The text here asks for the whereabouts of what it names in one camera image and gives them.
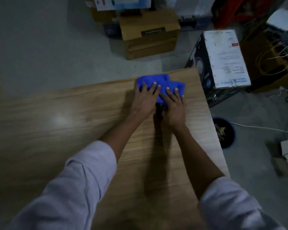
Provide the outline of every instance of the hand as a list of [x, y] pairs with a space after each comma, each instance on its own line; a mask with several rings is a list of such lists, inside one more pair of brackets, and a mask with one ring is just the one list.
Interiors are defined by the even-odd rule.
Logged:
[[130, 114], [136, 115], [140, 121], [146, 120], [156, 108], [156, 102], [161, 89], [160, 85], [156, 88], [156, 84], [154, 82], [149, 91], [147, 91], [145, 83], [142, 84], [142, 92], [139, 91], [137, 85], [134, 88], [134, 100], [131, 105]]
[[160, 96], [167, 103], [168, 109], [162, 112], [163, 121], [172, 129], [178, 131], [185, 126], [185, 101], [184, 96], [180, 98], [178, 89], [175, 88], [174, 94], [166, 88], [167, 95]]

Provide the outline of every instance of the gray floor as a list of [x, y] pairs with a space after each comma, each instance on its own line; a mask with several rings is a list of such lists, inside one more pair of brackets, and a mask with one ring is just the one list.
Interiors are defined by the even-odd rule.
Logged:
[[[182, 32], [171, 53], [127, 61], [123, 42], [109, 40], [83, 0], [0, 0], [0, 96], [181, 69], [200, 32]], [[270, 93], [240, 93], [211, 108], [245, 125], [288, 130], [288, 104]], [[237, 141], [224, 151], [233, 180], [288, 229], [288, 178], [279, 177], [271, 155], [288, 133], [236, 126]]]

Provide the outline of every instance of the blue microfiber towel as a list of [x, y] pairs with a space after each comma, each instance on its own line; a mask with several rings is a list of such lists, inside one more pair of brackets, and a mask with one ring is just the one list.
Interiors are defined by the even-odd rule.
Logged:
[[[154, 81], [157, 82], [157, 85], [161, 85], [160, 92], [165, 95], [166, 95], [165, 89], [167, 87], [169, 87], [172, 93], [174, 93], [175, 88], [178, 88], [179, 95], [182, 96], [184, 94], [184, 83], [178, 81], [170, 81], [168, 74], [139, 77], [137, 80], [137, 86], [139, 86], [140, 91], [142, 91], [142, 84], [144, 82], [145, 84], [147, 84], [147, 90], [149, 90]], [[157, 103], [167, 105], [166, 102], [160, 96], [158, 96]]]

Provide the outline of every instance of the yellow wire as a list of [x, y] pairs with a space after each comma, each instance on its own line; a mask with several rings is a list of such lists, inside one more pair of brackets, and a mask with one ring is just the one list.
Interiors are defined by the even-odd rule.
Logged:
[[264, 72], [264, 71], [261, 69], [261, 67], [260, 67], [260, 62], [261, 62], [261, 59], [263, 58], [263, 56], [264, 56], [265, 54], [267, 54], [269, 51], [271, 51], [271, 50], [273, 50], [274, 48], [276, 48], [277, 46], [280, 46], [281, 44], [282, 44], [281, 42], [278, 43], [277, 45], [275, 45], [275, 46], [273, 46], [272, 48], [270, 48], [269, 50], [267, 50], [265, 53], [259, 54], [259, 55], [256, 57], [256, 59], [255, 59], [255, 64], [256, 64], [257, 68], [259, 69], [259, 72], [260, 72], [262, 75], [265, 75], [265, 76], [276, 75], [276, 74], [282, 73], [282, 72], [284, 72], [286, 69], [288, 69], [288, 64], [287, 64], [287, 66], [286, 66], [282, 71], [277, 72], [277, 73], [272, 73], [272, 74], [270, 74], [270, 73]]

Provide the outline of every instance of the sleeve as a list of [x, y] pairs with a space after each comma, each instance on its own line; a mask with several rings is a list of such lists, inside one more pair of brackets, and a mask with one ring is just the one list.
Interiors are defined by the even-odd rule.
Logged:
[[227, 177], [210, 184], [199, 201], [209, 229], [285, 230], [261, 210], [257, 200]]
[[90, 229], [115, 171], [111, 147], [102, 141], [91, 143], [67, 160], [64, 170], [16, 215], [9, 229]]

